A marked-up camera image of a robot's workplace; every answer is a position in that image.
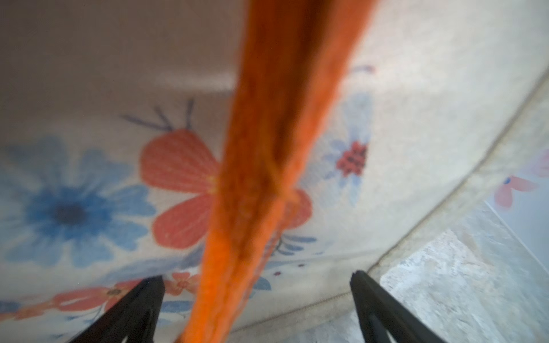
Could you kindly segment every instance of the white fabric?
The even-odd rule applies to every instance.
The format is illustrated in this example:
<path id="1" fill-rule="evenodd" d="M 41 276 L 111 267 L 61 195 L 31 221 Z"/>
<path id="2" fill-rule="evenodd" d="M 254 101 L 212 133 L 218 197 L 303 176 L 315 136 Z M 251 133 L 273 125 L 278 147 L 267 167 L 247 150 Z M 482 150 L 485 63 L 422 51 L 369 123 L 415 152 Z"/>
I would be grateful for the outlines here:
<path id="1" fill-rule="evenodd" d="M 182 141 L 163 146 L 158 164 L 175 161 L 181 151 L 167 147 L 183 142 L 197 157 L 186 150 L 171 167 L 191 168 L 181 175 L 215 169 L 204 156 L 221 158 L 244 7 L 4 6 L 11 14 L 0 30 L 0 334 L 7 342 L 66 341 L 104 308 L 60 310 L 54 295 L 165 274 L 180 291 L 166 295 L 157 328 L 156 341 L 169 342 L 188 318 L 195 280 L 171 274 L 199 274 L 204 238 L 196 232 L 215 192 L 200 187 L 215 175 L 192 174 L 185 190 L 159 187 L 164 179 L 143 172 L 144 151 L 179 132 Z M 344 294 L 355 269 L 377 263 L 379 278 L 546 143 L 549 89 L 540 80 L 548 32 L 544 0 L 381 1 L 299 184 L 312 215 L 287 233 L 235 329 Z M 345 176 L 337 163 L 355 141 L 368 143 L 366 167 Z M 87 198 L 75 210 L 72 195 L 59 195 L 82 195 L 76 188 L 84 184 L 108 206 Z M 46 186 L 53 195 L 37 198 Z M 168 221 L 185 229 L 184 248 L 159 243 L 156 219 L 192 199 L 198 210 Z M 97 208 L 109 211 L 109 225 L 96 225 L 106 213 Z M 84 227 L 90 218 L 95 224 Z M 79 230 L 62 231 L 60 220 Z M 44 314 L 17 317 L 39 304 L 50 304 Z"/>

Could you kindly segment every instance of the gray floor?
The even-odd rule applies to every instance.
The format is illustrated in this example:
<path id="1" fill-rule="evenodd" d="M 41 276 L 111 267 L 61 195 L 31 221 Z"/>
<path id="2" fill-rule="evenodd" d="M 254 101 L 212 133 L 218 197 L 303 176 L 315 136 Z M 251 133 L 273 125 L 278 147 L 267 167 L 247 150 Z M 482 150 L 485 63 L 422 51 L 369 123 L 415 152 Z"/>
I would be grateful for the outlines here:
<path id="1" fill-rule="evenodd" d="M 448 343 L 549 342 L 549 274 L 484 204 L 381 285 Z M 363 339 L 349 313 L 284 342 Z"/>

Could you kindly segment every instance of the floral pattern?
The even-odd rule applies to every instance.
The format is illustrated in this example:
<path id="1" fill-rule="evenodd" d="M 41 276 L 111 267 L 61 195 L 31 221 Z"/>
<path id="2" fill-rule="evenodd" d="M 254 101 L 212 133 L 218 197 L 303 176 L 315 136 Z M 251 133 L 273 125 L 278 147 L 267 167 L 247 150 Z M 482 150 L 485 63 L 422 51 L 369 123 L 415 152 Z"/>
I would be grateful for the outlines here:
<path id="1" fill-rule="evenodd" d="M 320 161 L 309 164 L 301 183 L 305 188 L 322 184 L 320 199 L 337 200 L 348 189 L 349 200 L 356 205 L 368 154 L 371 97 L 367 93 L 353 94 L 336 111 L 340 112 L 336 120 L 343 121 L 346 138 L 330 126 L 315 146 L 321 151 Z"/>
<path id="2" fill-rule="evenodd" d="M 176 296 L 181 294 L 183 290 L 187 290 L 191 294 L 197 293 L 200 275 L 196 274 L 191 276 L 189 272 L 172 273 L 172 278 L 174 281 L 164 281 L 166 293 Z"/>
<path id="3" fill-rule="evenodd" d="M 157 111 L 163 123 L 161 126 L 124 116 L 130 122 L 167 131 L 149 142 L 141 152 L 139 171 L 143 182 L 172 192 L 197 194 L 168 209 L 153 222 L 152 232 L 156 242 L 173 249 L 187 249 L 204 237 L 217 192 L 220 164 L 191 130 L 193 104 L 189 102 L 184 129 L 173 129 L 161 111 Z M 289 222 L 287 228 L 290 229 L 303 225 L 312 213 L 309 196 L 303 190 L 296 192 L 299 198 L 297 210 L 291 205 L 286 210 L 287 216 L 291 216 L 286 219 Z"/>
<path id="4" fill-rule="evenodd" d="M 0 237 L 19 239 L 5 253 L 10 262 L 33 261 L 56 265 L 65 245 L 77 268 L 113 259 L 110 240 L 132 251 L 148 234 L 145 226 L 128 219 L 151 216 L 155 209 L 140 184 L 117 188 L 132 172 L 126 164 L 109 161 L 98 149 L 86 150 L 74 173 L 69 154 L 55 137 L 35 144 L 11 145 L 0 166 Z"/>
<path id="5" fill-rule="evenodd" d="M 510 209 L 513 205 L 513 190 L 519 192 L 531 192 L 537 188 L 537 184 L 526 179 L 509 176 L 494 194 L 494 202 L 503 209 Z"/>
<path id="6" fill-rule="evenodd" d="M 14 301 L 0 301 L 0 322 L 6 319 L 21 320 L 41 316 L 53 308 L 51 301 L 23 306 Z"/>
<path id="7" fill-rule="evenodd" d="M 272 256 L 281 254 L 284 256 L 292 256 L 295 253 L 304 249 L 304 244 L 316 242 L 314 237 L 302 237 L 289 234 L 282 234 L 278 244 L 273 250 Z"/>
<path id="8" fill-rule="evenodd" d="M 131 291 L 141 280 L 119 282 L 113 287 L 94 287 L 61 293 L 53 297 L 56 309 L 60 311 L 85 311 L 104 306 L 108 311 L 114 304 Z"/>
<path id="9" fill-rule="evenodd" d="M 150 260 L 139 260 L 129 263 L 122 268 L 110 271 L 99 278 L 95 283 L 98 285 L 109 285 L 118 280 L 135 280 L 148 278 L 151 275 L 161 275 L 174 270 L 185 270 L 196 267 L 200 264 L 204 245 L 198 245 L 194 250 L 185 256 L 174 256 L 168 258 L 153 258 Z"/>

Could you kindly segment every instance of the orange rope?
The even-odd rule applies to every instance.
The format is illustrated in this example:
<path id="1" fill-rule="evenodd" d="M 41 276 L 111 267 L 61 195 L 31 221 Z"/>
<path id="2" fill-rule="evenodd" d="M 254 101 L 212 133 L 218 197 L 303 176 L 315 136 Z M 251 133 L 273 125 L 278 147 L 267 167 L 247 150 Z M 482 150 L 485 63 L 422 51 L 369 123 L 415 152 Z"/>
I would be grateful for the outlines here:
<path id="1" fill-rule="evenodd" d="M 178 342 L 220 343 L 322 131 L 374 0 L 251 0 L 202 277 Z"/>

